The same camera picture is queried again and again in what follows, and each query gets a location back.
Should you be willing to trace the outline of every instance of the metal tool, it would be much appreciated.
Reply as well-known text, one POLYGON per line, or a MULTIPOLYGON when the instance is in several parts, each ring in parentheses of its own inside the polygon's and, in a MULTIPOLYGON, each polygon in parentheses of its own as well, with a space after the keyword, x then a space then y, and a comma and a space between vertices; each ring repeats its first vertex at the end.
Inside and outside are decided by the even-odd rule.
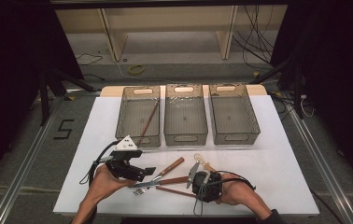
POLYGON ((196 163, 189 170, 189 179, 186 188, 188 189, 193 183, 194 177, 196 176, 197 170, 199 169, 200 162, 196 161, 196 163))
MULTIPOLYGON (((163 171, 161 171, 158 175, 156 175, 151 181, 155 181, 158 180, 160 178, 162 178, 163 176, 165 176, 166 174, 168 174, 170 171, 172 171, 174 168, 176 168, 180 163, 182 163, 185 159, 183 159, 183 157, 177 159, 176 161, 174 161, 171 165, 169 165, 167 168, 165 168, 163 171)), ((140 195, 143 194, 145 192, 148 191, 149 188, 144 187, 144 188, 140 188, 140 189, 136 189, 134 191, 135 195, 140 195)))
POLYGON ((139 183, 130 186, 129 188, 143 188, 143 187, 154 187, 154 186, 159 186, 159 185, 171 185, 171 184, 178 184, 178 183, 185 183, 189 179, 188 176, 182 176, 182 177, 177 177, 177 178, 172 178, 172 179, 165 179, 165 180, 154 180, 154 181, 149 181, 145 183, 139 183))
POLYGON ((209 162, 205 162, 204 158, 202 155, 200 155, 199 153, 194 154, 194 159, 199 161, 200 164, 203 165, 204 169, 207 171, 212 171, 212 172, 216 172, 217 170, 215 170, 212 166, 209 165, 209 162))

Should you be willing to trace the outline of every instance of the wooden stick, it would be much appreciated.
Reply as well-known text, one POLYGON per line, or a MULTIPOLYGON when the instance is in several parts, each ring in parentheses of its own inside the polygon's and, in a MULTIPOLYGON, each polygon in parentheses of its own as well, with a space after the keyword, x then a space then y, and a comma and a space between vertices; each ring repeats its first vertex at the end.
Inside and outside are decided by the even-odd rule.
POLYGON ((144 130, 142 130, 141 137, 139 138, 138 142, 136 143, 137 146, 139 146, 139 144, 141 144, 142 137, 144 137, 145 132, 147 131, 147 128, 148 128, 148 126, 149 126, 149 124, 150 124, 150 122, 151 122, 151 120, 152 120, 152 118, 153 118, 154 112, 156 112, 157 105, 159 104, 159 101, 160 101, 160 100, 156 101, 156 104, 154 105, 154 108, 153 108, 153 110, 152 110, 152 113, 151 113, 150 116, 149 116, 148 122, 147 122, 147 124, 145 125, 144 130))
POLYGON ((175 189, 167 189, 167 188, 160 187, 160 186, 156 186, 156 189, 175 193, 175 194, 185 195, 185 196, 192 197, 192 198, 196 198, 196 195, 194 195, 194 194, 186 193, 186 192, 175 190, 175 189))

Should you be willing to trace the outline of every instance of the black cable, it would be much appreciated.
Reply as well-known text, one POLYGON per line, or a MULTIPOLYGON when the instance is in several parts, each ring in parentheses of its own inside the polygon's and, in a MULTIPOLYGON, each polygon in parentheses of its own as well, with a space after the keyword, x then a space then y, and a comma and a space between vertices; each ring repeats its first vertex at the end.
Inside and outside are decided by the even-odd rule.
MULTIPOLYGON (((239 31, 237 31, 237 33, 240 36, 240 38, 244 40, 244 42, 247 42, 246 39, 241 35, 241 33, 239 31)), ((255 45, 249 43, 249 42, 247 42, 247 44, 250 45, 254 49, 263 50, 263 49, 260 49, 259 47, 255 46, 255 45)))
POLYGON ((79 58, 81 58, 81 57, 84 56, 84 55, 89 55, 89 56, 92 56, 92 57, 94 57, 94 58, 99 58, 99 59, 97 59, 97 60, 95 60, 95 61, 92 61, 92 62, 90 62, 90 63, 80 63, 80 65, 90 65, 90 64, 92 64, 92 63, 96 63, 96 62, 98 62, 98 61, 100 61, 100 60, 103 59, 103 56, 92 55, 92 54, 89 54, 89 53, 83 53, 83 54, 81 54, 80 56, 76 57, 76 59, 79 59, 79 58))
POLYGON ((243 178, 242 176, 240 176, 240 178, 222 179, 220 181, 215 181, 215 182, 212 182, 212 183, 209 183, 209 184, 204 184, 204 186, 207 187, 207 186, 223 184, 223 183, 231 182, 231 181, 240 181, 240 182, 243 182, 243 183, 247 184, 252 190, 256 189, 255 186, 252 186, 252 184, 247 179, 243 178))
MULTIPOLYGON (((95 74, 83 74, 83 76, 92 76, 92 77, 98 77, 97 75, 95 74)), ((105 81, 105 79, 103 77, 98 77, 99 79, 105 81)))
POLYGON ((325 203, 325 201, 323 201, 312 189, 310 189, 310 192, 311 192, 314 196, 316 196, 316 198, 318 198, 318 199, 325 205, 325 207, 328 208, 328 210, 332 213, 332 215, 337 219, 337 221, 338 221, 340 224, 343 224, 342 219, 337 216, 337 214, 333 211, 333 209, 331 209, 330 206, 328 206, 327 203, 325 203))
POLYGON ((199 188, 199 192, 198 192, 198 193, 199 193, 198 195, 200 195, 200 196, 199 196, 200 199, 199 199, 199 198, 196 198, 196 202, 194 203, 194 207, 193 207, 193 214, 194 214, 195 216, 197 216, 197 217, 200 217, 200 216, 203 215, 203 210, 204 210, 204 207, 203 207, 203 191, 204 191, 204 186, 201 186, 201 187, 199 188), (197 205, 198 201, 201 201, 201 211, 200 211, 200 214, 199 214, 199 215, 196 214, 196 205, 197 205))
POLYGON ((289 111, 288 111, 288 113, 284 116, 284 118, 282 118, 282 120, 284 120, 286 117, 287 117, 287 115, 290 113, 290 111, 292 111, 293 110, 293 108, 291 108, 289 111))
POLYGON ((89 172, 83 177, 82 180, 80 180, 79 184, 81 184, 81 185, 86 184, 87 181, 89 181, 89 186, 92 184, 92 181, 94 180, 95 169, 99 165, 101 158, 104 156, 104 154, 107 152, 107 150, 110 147, 117 145, 119 142, 120 142, 120 140, 119 141, 114 141, 111 144, 109 144, 107 147, 104 148, 104 150, 98 156, 97 160, 92 162, 92 166, 90 167, 89 172))
POLYGON ((244 6, 244 8, 245 8, 246 13, 247 13, 247 15, 248 15, 248 18, 249 18, 249 21, 250 21, 250 23, 251 23, 251 26, 252 26, 253 30, 255 30, 256 34, 257 34, 258 41, 259 41, 260 45, 261 45, 261 43, 263 43, 263 46, 264 46, 264 48, 267 50, 267 53, 270 54, 269 50, 266 48, 265 43, 261 41, 261 39, 263 38, 263 39, 266 41, 266 43, 267 43, 270 47, 273 48, 273 45, 271 45, 271 44, 269 43, 269 41, 268 41, 268 40, 261 34, 261 32, 259 31, 259 25, 258 25, 259 6, 258 6, 258 5, 255 6, 255 12, 256 12, 256 15, 255 15, 255 22, 253 22, 252 19, 251 19, 251 17, 249 16, 249 13, 248 13, 248 11, 247 11, 247 6, 244 6))
MULTIPOLYGON (((263 59, 261 56, 259 56, 258 54, 256 54, 255 52, 253 52, 252 50, 248 49, 246 46, 243 46, 243 44, 241 44, 234 36, 233 39, 235 40, 235 42, 237 42, 237 44, 244 50, 248 51, 249 53, 255 55, 257 58, 259 58, 260 60, 264 61, 265 63, 269 63, 267 62, 265 59, 263 59)), ((244 58, 244 52, 243 52, 243 60, 245 63, 247 63, 247 61, 244 58)))
POLYGON ((284 104, 284 101, 278 99, 278 97, 274 97, 274 96, 271 96, 273 100, 275 100, 276 102, 280 102, 284 108, 282 109, 282 111, 277 111, 277 114, 282 114, 284 113, 285 111, 287 111, 287 106, 284 104))
POLYGON ((274 7, 275 7, 275 5, 272 5, 272 10, 270 11, 270 18, 269 18, 269 21, 266 24, 266 29, 264 29, 263 34, 266 33, 267 29, 269 28, 270 22, 272 21, 274 7))

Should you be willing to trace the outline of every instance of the tripod leg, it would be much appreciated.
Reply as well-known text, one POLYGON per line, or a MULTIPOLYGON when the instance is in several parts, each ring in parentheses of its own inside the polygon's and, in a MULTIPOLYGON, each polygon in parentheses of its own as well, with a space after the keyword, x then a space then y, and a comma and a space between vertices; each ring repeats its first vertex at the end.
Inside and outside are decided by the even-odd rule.
POLYGON ((101 91, 101 89, 96 89, 96 88, 94 88, 92 86, 89 86, 86 83, 84 83, 84 82, 82 82, 80 80, 77 80, 74 77, 69 76, 68 74, 66 74, 65 72, 63 72, 63 71, 61 71, 61 70, 59 70, 57 68, 53 68, 52 67, 52 68, 49 69, 49 71, 51 73, 53 73, 54 75, 56 75, 56 77, 64 78, 64 79, 72 82, 73 84, 83 88, 86 91, 101 91))
POLYGON ((303 108, 300 107, 301 105, 301 95, 302 95, 302 71, 298 64, 295 66, 295 92, 293 95, 293 104, 296 114, 298 114, 300 119, 303 119, 303 108))
POLYGON ((285 68, 289 65, 289 60, 284 61, 283 63, 279 64, 277 67, 273 68, 271 71, 264 74, 264 76, 260 76, 259 78, 250 82, 250 84, 260 84, 267 78, 273 77, 276 74, 285 70, 285 68))
POLYGON ((46 85, 45 74, 42 71, 39 74, 39 90, 40 90, 40 104, 42 104, 42 122, 40 126, 43 126, 49 118, 49 97, 46 85))

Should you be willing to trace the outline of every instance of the silver blade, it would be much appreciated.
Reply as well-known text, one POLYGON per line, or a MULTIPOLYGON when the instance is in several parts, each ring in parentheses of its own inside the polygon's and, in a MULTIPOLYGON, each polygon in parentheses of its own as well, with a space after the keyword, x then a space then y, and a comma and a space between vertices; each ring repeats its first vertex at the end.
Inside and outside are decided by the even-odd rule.
POLYGON ((143 187, 154 187, 154 186, 158 186, 158 185, 160 185, 160 181, 149 181, 149 182, 145 182, 145 183, 134 184, 134 185, 130 186, 129 188, 139 189, 139 188, 143 188, 143 187))
POLYGON ((200 162, 197 161, 196 164, 194 164, 191 169, 189 170, 189 179, 188 179, 188 184, 186 188, 188 189, 191 183, 193 182, 194 177, 196 176, 197 170, 199 169, 200 162))

